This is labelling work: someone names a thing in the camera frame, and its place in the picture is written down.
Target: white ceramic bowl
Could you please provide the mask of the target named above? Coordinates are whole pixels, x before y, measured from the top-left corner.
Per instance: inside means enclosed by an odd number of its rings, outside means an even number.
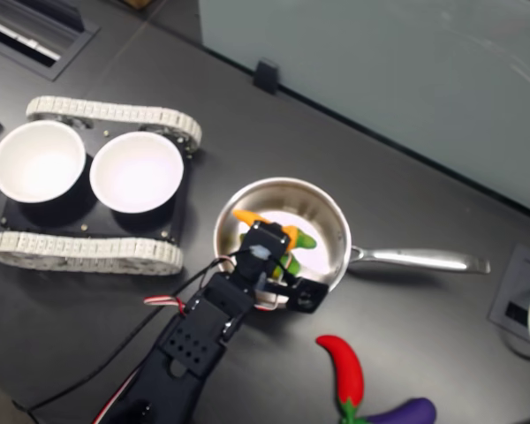
[[[164,204],[183,178],[183,159],[162,135],[128,132],[96,155],[90,184],[96,197],[117,212],[138,214]]]
[[[53,200],[77,182],[86,161],[82,139],[70,126],[24,124],[0,142],[0,191],[24,203]]]

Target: toy pepper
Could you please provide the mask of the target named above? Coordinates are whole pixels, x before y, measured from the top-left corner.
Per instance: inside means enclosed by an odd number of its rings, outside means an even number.
[[[269,220],[255,214],[254,212],[250,212],[249,210],[236,209],[232,212],[232,214],[238,218],[239,221],[246,223],[250,227],[255,221],[270,223]],[[291,241],[286,248],[286,254],[284,254],[281,258],[281,263],[288,272],[296,276],[300,272],[300,263],[292,255],[291,250],[298,247],[302,247],[304,249],[314,249],[316,247],[316,240],[294,225],[285,225],[285,227],[283,227],[283,232],[289,236]],[[276,267],[275,271],[273,272],[273,277],[279,278],[281,276],[281,272],[282,270],[280,267]]]
[[[342,424],[434,424],[434,404],[421,397],[409,400],[388,413],[355,418],[364,394],[363,372],[357,355],[342,338],[320,336],[316,343],[331,355],[336,367],[337,399],[344,413]]]

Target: black cable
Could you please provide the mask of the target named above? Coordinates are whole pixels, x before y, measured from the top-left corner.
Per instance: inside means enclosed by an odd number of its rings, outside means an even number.
[[[201,275],[206,274],[209,269],[212,269],[214,266],[216,266],[218,263],[220,263],[223,260],[220,259],[214,259],[206,268],[200,270],[197,272],[194,276],[186,280],[184,283],[182,283],[176,290],[174,290],[171,294],[172,297],[177,297],[179,293],[181,293],[186,287],[188,287],[193,281],[198,279]],[[33,406],[30,406],[28,408],[25,408],[24,406],[14,402],[14,405],[20,409],[20,411],[23,411],[25,413],[30,413],[32,411],[35,411],[36,409],[42,408],[45,405],[50,404],[51,402],[55,402],[59,398],[62,398],[69,393],[75,391],[82,385],[86,384],[93,378],[95,378],[97,375],[99,375],[124,349],[126,346],[132,342],[132,340],[138,335],[138,333],[146,326],[148,325],[162,310],[164,307],[156,307],[155,310],[153,310],[151,313],[149,313],[148,316],[146,316],[143,321],[141,321],[131,332],[128,334],[128,336],[117,346],[117,348],[110,354],[110,356],[98,367],[96,367],[91,373],[86,375],[85,377],[81,378],[77,382],[71,384],[69,387],[67,387],[64,390],[59,391],[57,394],[48,397],[41,402],[36,403]]]
[[[287,285],[295,285],[297,282],[297,277],[291,274],[289,270],[284,267],[283,263],[280,260],[274,258],[273,256],[271,256],[271,258],[273,259],[273,262],[283,271],[283,280],[287,283]]]
[[[20,404],[18,404],[18,402],[16,402],[15,400],[12,400],[12,403],[14,404],[14,406],[16,407],[16,409],[18,409],[19,411],[23,412],[23,413],[26,413],[26,415],[29,417],[29,419],[34,423],[34,424],[39,424],[39,421],[34,417],[34,415],[28,411],[25,411],[24,407]]]
[[[227,254],[226,256],[230,257],[230,258],[233,258],[234,256],[238,256],[240,254],[246,254],[246,253],[249,253],[251,252],[251,249],[245,249],[245,250],[238,250],[236,252],[234,252],[233,254]],[[222,259],[222,258],[216,258],[214,259],[210,265],[208,265],[208,267],[206,268],[206,270],[204,271],[204,273],[202,274],[202,277],[201,277],[201,285],[199,285],[199,289],[202,288],[202,284],[204,283],[204,280],[206,280],[206,275],[208,273],[208,271],[212,268],[212,267],[215,267],[217,264],[221,263],[221,262],[224,262],[226,261],[225,259]]]

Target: black tabletop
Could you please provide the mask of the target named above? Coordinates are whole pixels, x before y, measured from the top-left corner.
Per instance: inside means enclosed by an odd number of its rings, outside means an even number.
[[[195,422],[337,422],[332,367],[314,343],[326,333],[347,339],[360,356],[364,414],[428,397],[438,422],[530,418],[530,362],[509,352],[487,319],[512,249],[530,247],[530,218],[291,98],[259,91],[245,74],[121,7],[98,1],[82,9],[101,32],[56,82],[0,56],[0,140],[25,122],[37,95],[163,106],[195,117],[204,135],[181,243],[185,273],[63,274],[0,264],[3,390],[32,404],[94,368],[149,312],[144,296],[212,259],[215,220],[230,196],[257,179],[287,176],[330,193],[358,246],[468,252],[488,257],[493,271],[356,266],[313,315],[252,313],[209,379]],[[0,216],[4,202],[0,194]],[[90,422],[173,312],[38,418]]]

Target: frying pan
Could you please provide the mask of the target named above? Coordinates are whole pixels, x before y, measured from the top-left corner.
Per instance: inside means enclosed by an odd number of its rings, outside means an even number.
[[[232,214],[234,209],[250,210],[281,225],[296,225],[312,236],[315,249],[294,249],[300,262],[299,276],[329,285],[332,291],[350,263],[377,261],[409,267],[449,272],[488,274],[488,261],[469,254],[435,249],[370,250],[352,245],[352,235],[345,216],[334,200],[315,185],[295,178],[268,178],[245,186],[231,197],[216,221],[214,253],[230,254],[239,249],[241,234],[249,227]],[[222,270],[231,269],[228,262]],[[260,305],[272,308],[286,298],[258,293]]]

